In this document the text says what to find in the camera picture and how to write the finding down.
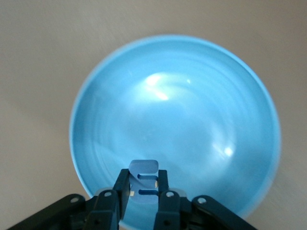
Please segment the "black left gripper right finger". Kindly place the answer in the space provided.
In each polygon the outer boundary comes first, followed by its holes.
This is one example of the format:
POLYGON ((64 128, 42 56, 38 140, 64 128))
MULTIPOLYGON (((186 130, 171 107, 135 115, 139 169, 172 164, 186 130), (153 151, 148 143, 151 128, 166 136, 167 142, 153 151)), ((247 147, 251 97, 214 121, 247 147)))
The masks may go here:
POLYGON ((254 230, 251 224, 207 195, 189 201, 168 185, 166 170, 158 171, 155 230, 254 230))

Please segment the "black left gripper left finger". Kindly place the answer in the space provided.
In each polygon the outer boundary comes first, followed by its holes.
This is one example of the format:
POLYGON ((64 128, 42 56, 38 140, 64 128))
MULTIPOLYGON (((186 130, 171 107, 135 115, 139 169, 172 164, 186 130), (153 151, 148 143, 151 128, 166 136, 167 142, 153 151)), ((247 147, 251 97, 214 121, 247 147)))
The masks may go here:
POLYGON ((114 186, 86 200, 70 194, 28 218, 11 230, 118 230, 130 195, 129 170, 122 169, 114 186))

